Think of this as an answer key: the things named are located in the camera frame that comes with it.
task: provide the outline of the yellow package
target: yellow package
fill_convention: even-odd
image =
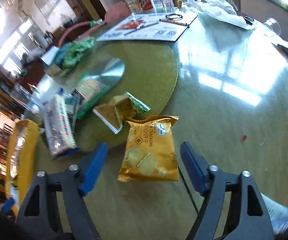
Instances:
[[[151,116],[131,126],[118,181],[179,180],[171,127],[177,116]]]

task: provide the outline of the blue object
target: blue object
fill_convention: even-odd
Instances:
[[[15,204],[14,198],[12,198],[12,197],[8,198],[3,204],[3,207],[1,209],[1,213],[4,213],[4,214],[8,213],[14,204]]]
[[[105,163],[107,150],[106,143],[98,143],[91,156],[86,156],[86,159],[81,160],[80,167],[83,173],[83,184],[80,187],[80,191],[83,196],[86,196],[88,192],[93,190],[102,166]]]
[[[189,142],[181,144],[180,155],[195,191],[205,196],[211,186],[208,162],[203,156],[196,154]]]

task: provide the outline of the transparent plastic cup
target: transparent plastic cup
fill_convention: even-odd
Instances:
[[[265,35],[269,37],[274,35],[280,36],[282,33],[278,21],[276,21],[274,18],[268,18],[266,22],[263,23],[263,27],[265,29]]]

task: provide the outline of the white label on package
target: white label on package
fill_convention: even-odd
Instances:
[[[164,136],[165,135],[165,127],[162,123],[157,123],[157,131],[158,131],[158,135],[160,136]]]

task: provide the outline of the white plastic bag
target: white plastic bag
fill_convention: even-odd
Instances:
[[[197,8],[209,16],[222,21],[244,28],[246,30],[255,29],[255,25],[246,24],[242,16],[238,16],[233,6],[225,0],[205,0],[204,2],[196,2]]]

